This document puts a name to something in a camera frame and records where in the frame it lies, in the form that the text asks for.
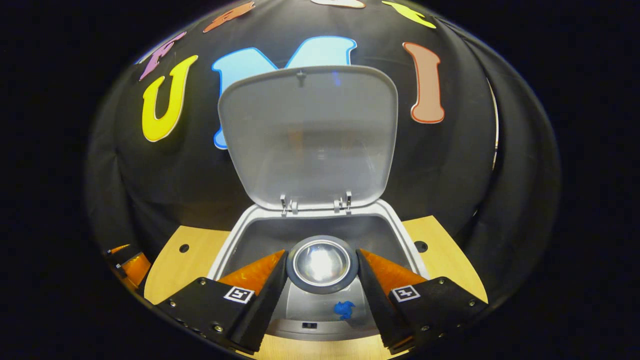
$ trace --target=gray lid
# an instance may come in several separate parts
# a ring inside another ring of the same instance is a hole
[[[236,172],[251,199],[282,209],[351,207],[385,190],[397,129],[397,90],[380,70],[356,65],[294,68],[231,84],[218,114]]]

